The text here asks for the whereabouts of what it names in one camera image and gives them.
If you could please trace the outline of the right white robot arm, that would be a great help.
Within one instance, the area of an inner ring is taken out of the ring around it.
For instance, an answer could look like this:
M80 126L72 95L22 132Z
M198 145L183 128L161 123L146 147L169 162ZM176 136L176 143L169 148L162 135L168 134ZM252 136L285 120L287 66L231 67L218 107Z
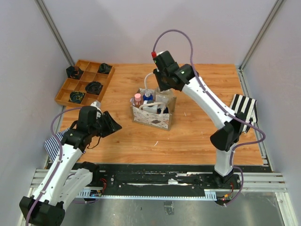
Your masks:
M160 91L174 89L181 91L209 116L217 131L210 141L216 148L216 163L213 171L213 183L224 188L233 175L234 145L238 143L243 130L244 115L236 114L226 106L204 83L192 64L179 66L169 51L151 53L156 65L154 74Z

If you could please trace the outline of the printed canvas tote bag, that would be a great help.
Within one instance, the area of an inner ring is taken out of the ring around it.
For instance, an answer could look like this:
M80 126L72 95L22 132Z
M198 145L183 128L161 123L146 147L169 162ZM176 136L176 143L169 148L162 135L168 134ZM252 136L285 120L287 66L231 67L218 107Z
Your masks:
M153 75L153 73L149 73L145 76L145 78L144 78L144 88L139 88L138 91L137 91L137 93L141 93L142 96L144 95L144 93L146 91L150 91L152 93L153 100L143 101L143 103L144 102L147 102L147 103L156 102L156 100L155 100L155 89L150 89L147 86L147 79L151 75ZM158 105L165 105L162 102L156 102L156 103ZM142 110L142 105L139 108L137 108L137 107L133 106L132 103L131 103L130 112L131 112L132 121L136 122L136 123L139 123L139 124L146 125L146 126L151 126L151 127L154 127L154 128L169 131L171 129L172 118L173 118L173 114L174 114L174 111L175 111L175 104L176 104L176 96L174 95L171 102L168 105L165 105L165 106L168 107L169 113L166 113L166 114L163 114L163 113L153 114L153 113L148 113L146 111L143 111Z

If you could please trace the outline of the white bottle grey cap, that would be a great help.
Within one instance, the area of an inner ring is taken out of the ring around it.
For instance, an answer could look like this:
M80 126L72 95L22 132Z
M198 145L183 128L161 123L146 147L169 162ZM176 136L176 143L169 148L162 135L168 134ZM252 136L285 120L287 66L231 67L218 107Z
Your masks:
M148 113L153 113L153 114L157 114L158 112L158 104L156 102L144 102L142 105L142 110L146 111Z

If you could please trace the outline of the pink cap peach bottle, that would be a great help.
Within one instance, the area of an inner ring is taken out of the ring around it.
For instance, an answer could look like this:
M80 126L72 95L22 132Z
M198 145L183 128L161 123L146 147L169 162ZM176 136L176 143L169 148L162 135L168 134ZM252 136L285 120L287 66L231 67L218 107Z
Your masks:
M139 108L143 104L143 97L141 93L136 93L134 97L131 99L131 103L133 106Z

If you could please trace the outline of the blue cap orange bottle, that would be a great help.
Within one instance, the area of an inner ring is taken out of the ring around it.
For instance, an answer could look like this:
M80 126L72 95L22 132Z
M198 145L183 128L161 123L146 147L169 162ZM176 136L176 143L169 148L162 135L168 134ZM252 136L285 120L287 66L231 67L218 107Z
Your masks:
M150 101L153 100L153 95L150 91L146 91L143 95L143 100L144 101Z

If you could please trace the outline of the black white striped cloth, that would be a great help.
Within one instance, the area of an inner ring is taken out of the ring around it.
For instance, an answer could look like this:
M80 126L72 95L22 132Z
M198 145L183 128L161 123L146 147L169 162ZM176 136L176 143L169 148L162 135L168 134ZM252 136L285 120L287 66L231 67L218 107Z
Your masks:
M234 110L235 113L244 113L246 122L254 126L258 121L256 104L256 99L235 94L230 104L230 108Z

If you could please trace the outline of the dark blue cap amber bottle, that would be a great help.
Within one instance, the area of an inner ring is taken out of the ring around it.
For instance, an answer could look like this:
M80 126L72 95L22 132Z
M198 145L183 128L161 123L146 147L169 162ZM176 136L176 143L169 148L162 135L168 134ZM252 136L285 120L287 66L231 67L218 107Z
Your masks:
M167 106L165 105L159 105L158 108L157 108L157 114L166 114L166 113L169 113L169 109Z

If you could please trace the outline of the clear white cap bottle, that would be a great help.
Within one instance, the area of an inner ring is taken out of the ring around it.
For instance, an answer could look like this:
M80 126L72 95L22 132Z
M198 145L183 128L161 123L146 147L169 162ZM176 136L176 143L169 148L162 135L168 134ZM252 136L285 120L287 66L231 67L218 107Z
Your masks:
M155 100L156 102L162 102L168 105L172 98L174 97L173 91L171 89L161 91L159 87L155 89Z

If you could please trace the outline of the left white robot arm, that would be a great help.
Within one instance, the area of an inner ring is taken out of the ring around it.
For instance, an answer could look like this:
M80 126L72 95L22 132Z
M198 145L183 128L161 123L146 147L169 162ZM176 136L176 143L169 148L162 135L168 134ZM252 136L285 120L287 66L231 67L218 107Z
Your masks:
M25 225L59 226L67 208L84 187L100 183L107 186L97 164L84 162L75 174L70 171L94 137L104 138L121 128L108 111L101 111L101 103L94 101L79 108L78 119L61 139L53 134L59 147L58 155L36 191L30 197L24 196L19 203Z

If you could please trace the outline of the blue white striped cloth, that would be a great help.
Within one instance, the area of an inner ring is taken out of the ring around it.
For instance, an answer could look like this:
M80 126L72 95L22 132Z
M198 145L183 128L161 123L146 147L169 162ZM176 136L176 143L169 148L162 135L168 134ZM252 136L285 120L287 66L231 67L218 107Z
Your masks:
M67 128L66 130L56 133L56 136L52 136L45 141L44 147L52 162L55 162L57 158L62 161L68 146L70 146L70 149L72 151L76 150L72 145L68 143L61 144L62 140L66 137L65 134L70 135L71 132L75 132L75 129Z

